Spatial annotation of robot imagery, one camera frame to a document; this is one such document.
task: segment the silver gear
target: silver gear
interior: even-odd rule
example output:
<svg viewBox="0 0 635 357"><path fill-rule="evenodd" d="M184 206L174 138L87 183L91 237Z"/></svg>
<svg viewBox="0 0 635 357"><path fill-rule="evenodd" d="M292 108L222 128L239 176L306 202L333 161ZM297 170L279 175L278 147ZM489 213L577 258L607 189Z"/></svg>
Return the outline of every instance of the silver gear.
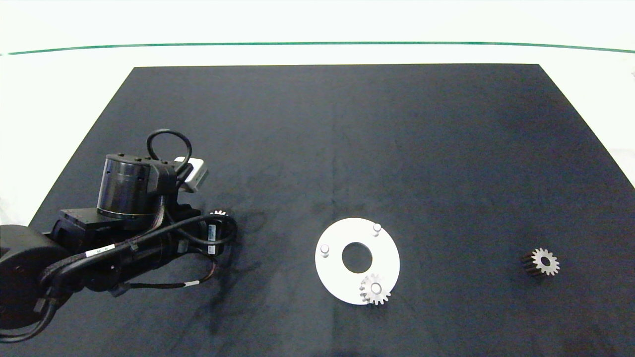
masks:
<svg viewBox="0 0 635 357"><path fill-rule="evenodd" d="M542 262L542 258L549 261L549 265ZM538 248L527 253L522 259L527 274L531 276L556 275L560 269L558 258L546 249Z"/></svg>
<svg viewBox="0 0 635 357"><path fill-rule="evenodd" d="M391 295L391 293L386 291L382 286L382 279L378 274L367 275L364 280L361 281L359 289L361 290L359 296L369 304L379 305L381 303L383 305L384 301L388 301L388 296Z"/></svg>

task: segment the white ring plate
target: white ring plate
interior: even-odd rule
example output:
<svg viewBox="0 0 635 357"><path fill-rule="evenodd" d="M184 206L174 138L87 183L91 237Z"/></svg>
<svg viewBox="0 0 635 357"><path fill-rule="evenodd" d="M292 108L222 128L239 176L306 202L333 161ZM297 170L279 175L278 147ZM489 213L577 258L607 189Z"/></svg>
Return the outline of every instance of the white ring plate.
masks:
<svg viewBox="0 0 635 357"><path fill-rule="evenodd" d="M347 218L333 223L317 241L315 257L317 275L324 287L336 298L355 305L366 305L360 296L359 287L367 275L377 274L382 279L382 289L390 292L399 278L399 252L390 234L381 229L377 236L373 233L375 223L362 218ZM342 252L351 243L365 245L373 257L367 271L354 273L344 266ZM322 245L328 245L328 256L320 252Z"/></svg>

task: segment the spur gear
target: spur gear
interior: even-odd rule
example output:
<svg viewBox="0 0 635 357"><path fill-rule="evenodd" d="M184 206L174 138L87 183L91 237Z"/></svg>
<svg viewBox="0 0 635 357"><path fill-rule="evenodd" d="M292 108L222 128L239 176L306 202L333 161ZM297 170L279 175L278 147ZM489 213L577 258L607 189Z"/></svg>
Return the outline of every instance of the spur gear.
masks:
<svg viewBox="0 0 635 357"><path fill-rule="evenodd" d="M391 295L391 293L382 286L382 279L378 274L367 275L364 280L361 281L359 289L361 290L359 296L369 304L379 305L381 303L383 305L384 301L388 301L388 296Z"/></svg>
<svg viewBox="0 0 635 357"><path fill-rule="evenodd" d="M530 276L556 275L560 269L558 259L553 253L543 248L532 250L521 260L525 271Z"/></svg>

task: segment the black table surface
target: black table surface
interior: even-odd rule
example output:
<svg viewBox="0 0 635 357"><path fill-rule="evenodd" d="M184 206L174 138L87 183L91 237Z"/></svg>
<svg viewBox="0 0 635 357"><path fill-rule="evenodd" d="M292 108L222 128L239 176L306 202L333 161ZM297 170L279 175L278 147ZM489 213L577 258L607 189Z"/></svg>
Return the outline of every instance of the black table surface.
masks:
<svg viewBox="0 0 635 357"><path fill-rule="evenodd" d="M84 290L1 355L635 355L633 187L538 65L136 68L31 225L94 207L104 156L144 156L157 128L210 167L180 200L233 213L231 268L185 289ZM346 217L381 223L399 250L384 306L319 280L316 243ZM558 275L522 270L538 247ZM189 280L202 261L136 281Z"/></svg>

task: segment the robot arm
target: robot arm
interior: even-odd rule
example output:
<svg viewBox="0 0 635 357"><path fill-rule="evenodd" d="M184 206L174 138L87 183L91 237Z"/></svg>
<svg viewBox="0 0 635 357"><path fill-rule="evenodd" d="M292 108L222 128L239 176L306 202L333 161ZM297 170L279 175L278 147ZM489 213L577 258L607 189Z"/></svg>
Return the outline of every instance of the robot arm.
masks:
<svg viewBox="0 0 635 357"><path fill-rule="evenodd" d="M160 159L152 139L169 133L180 137L187 155ZM52 232L0 226L0 329L33 325L30 331L0 334L12 343L39 334L69 297L84 287L119 296L131 288L182 288L208 280L215 257L237 234L236 221L225 212L201 214L179 205L179 190L196 192L206 176L200 159L189 163L192 147L185 135L168 129L148 136L149 157L106 156L96 208L60 211ZM128 283L185 254L211 260L209 273L194 281L168 284Z"/></svg>

